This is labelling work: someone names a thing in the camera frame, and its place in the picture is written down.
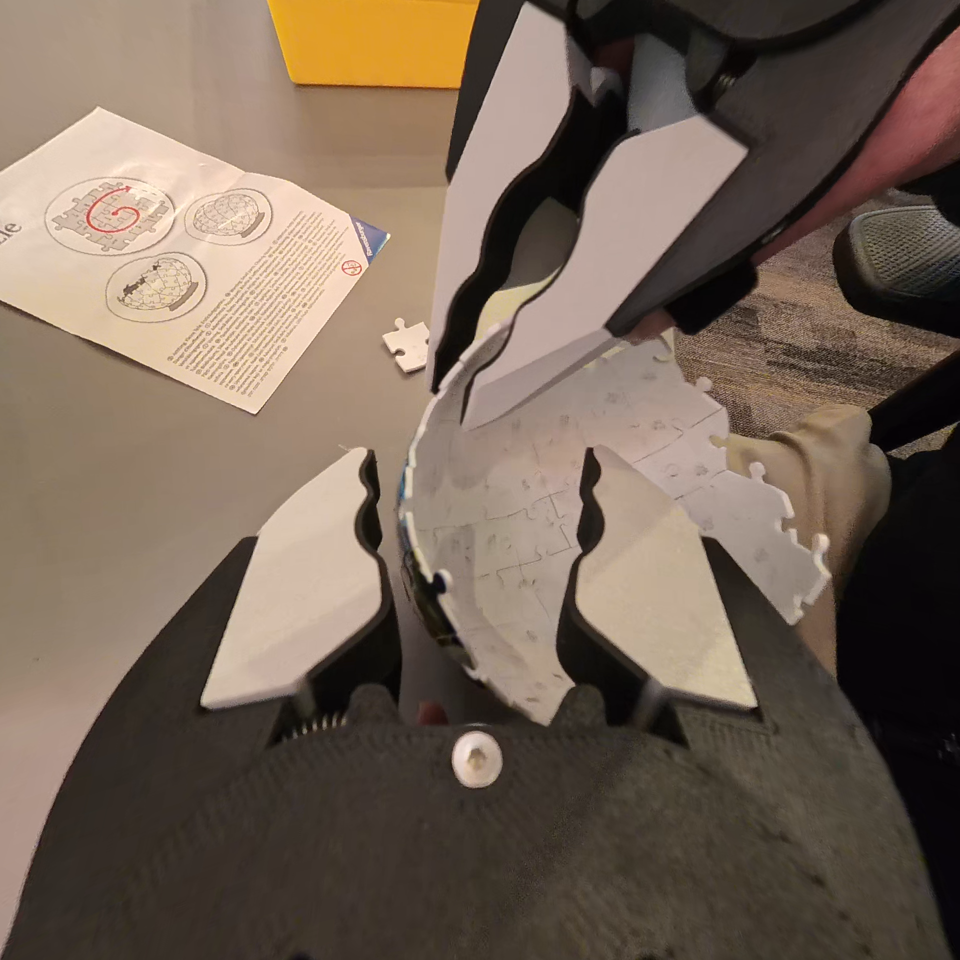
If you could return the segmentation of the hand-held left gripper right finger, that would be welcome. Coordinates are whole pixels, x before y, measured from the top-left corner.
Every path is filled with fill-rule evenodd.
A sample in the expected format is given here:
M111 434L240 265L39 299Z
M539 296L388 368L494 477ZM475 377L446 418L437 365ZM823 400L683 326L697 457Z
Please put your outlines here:
M608 447L585 451L580 554L561 601L558 660L602 696L610 726L656 724L674 702L749 714L758 699L685 509Z

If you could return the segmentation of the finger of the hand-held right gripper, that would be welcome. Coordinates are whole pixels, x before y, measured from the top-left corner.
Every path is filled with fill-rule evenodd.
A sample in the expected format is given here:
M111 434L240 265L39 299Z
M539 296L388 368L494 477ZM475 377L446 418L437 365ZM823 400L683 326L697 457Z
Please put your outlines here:
M607 323L748 152L704 116L618 142L585 193L568 258L471 379L462 428L499 419L604 354L616 339Z
M522 231L594 120L564 2L481 2L451 133L426 378L441 383L507 281Z

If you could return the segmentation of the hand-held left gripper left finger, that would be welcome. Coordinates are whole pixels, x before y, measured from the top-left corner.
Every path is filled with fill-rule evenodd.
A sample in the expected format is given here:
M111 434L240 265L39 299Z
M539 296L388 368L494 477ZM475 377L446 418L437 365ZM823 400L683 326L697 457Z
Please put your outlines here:
M364 447L297 490L260 529L200 705L291 699L344 714L354 690L399 697L402 642L384 559L376 455Z

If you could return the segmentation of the partly built puzzle ball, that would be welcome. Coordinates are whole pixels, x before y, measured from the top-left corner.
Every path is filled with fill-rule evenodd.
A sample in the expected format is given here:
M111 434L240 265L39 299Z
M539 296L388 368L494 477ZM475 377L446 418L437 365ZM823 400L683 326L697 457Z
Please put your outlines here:
M690 383L671 340L617 345L512 413L461 427L473 375L502 347L494 325L469 346L427 407L409 448L399 527L414 571L438 592L441 636L467 675L507 707L547 725L573 685L556 652L580 548L587 449L609 448L678 502L789 625L831 575L829 539L801 545L787 494L753 463L727 466L727 411L705 378Z

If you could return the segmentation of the white puzzle piece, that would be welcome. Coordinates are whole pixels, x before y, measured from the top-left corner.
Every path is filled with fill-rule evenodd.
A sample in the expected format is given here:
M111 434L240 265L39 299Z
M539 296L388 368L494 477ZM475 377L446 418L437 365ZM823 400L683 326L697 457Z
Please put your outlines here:
M408 326L403 318L396 318L393 329L383 334L381 339L404 374L414 374L426 367L429 328L425 323Z

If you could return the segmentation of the person's right hand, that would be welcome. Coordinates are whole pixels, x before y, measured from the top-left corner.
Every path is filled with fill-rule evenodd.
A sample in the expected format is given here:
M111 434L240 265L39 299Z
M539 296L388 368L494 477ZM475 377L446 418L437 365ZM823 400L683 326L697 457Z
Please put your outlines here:
M830 190L752 258L759 266L884 191L959 158L959 30L918 66Z

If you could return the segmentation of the yellow plastic box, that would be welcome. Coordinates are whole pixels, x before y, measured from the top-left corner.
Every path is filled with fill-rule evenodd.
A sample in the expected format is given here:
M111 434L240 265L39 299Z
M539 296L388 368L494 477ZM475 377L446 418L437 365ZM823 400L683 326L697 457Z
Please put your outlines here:
M477 1L270 1L299 86L457 90Z

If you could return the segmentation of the black office chair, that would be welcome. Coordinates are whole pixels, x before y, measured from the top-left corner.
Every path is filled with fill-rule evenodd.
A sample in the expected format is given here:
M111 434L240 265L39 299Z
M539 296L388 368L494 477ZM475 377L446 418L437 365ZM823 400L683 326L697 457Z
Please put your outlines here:
M959 229L934 205L898 206L855 217L832 249L851 308L913 330L959 337ZM870 412L873 444L899 449L959 419L959 351Z

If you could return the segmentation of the person's black jacket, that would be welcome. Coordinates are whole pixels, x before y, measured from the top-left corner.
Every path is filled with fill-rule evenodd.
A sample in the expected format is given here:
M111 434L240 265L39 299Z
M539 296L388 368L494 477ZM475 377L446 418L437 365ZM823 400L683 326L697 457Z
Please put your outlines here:
M958 958L958 429L889 465L889 507L838 606L838 680L891 771Z

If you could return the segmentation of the white instruction leaflet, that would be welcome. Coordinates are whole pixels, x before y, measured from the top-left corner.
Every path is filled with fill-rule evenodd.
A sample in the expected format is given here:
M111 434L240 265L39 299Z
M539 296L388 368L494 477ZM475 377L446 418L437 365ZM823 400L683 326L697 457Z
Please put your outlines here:
M101 107L2 170L2 302L257 414L390 234Z

